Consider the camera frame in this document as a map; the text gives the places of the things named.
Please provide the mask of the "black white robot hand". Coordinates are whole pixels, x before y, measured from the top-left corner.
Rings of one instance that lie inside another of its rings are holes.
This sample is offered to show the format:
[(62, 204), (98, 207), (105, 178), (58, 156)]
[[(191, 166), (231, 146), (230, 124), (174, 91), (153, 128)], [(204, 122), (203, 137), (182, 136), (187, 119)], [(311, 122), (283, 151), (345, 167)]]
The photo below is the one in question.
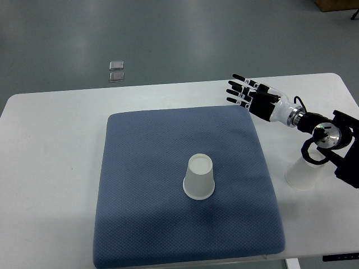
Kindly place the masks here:
[(252, 79), (234, 74), (227, 101), (246, 108), (251, 114), (267, 122), (281, 122), (294, 127), (299, 117), (306, 113), (305, 107), (293, 103), (279, 90)]

